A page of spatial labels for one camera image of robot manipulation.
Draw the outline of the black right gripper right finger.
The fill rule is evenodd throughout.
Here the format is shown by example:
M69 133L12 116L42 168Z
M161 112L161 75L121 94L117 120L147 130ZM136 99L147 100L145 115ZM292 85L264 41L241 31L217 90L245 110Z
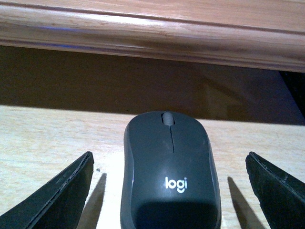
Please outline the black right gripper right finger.
M255 152L245 159L254 194L272 229L305 227L305 184Z

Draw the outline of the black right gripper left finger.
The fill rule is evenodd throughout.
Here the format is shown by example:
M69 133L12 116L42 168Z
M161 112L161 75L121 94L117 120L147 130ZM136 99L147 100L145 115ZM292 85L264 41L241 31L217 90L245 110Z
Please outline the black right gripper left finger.
M93 154L86 152L28 198L1 215L2 229L75 229L88 196Z

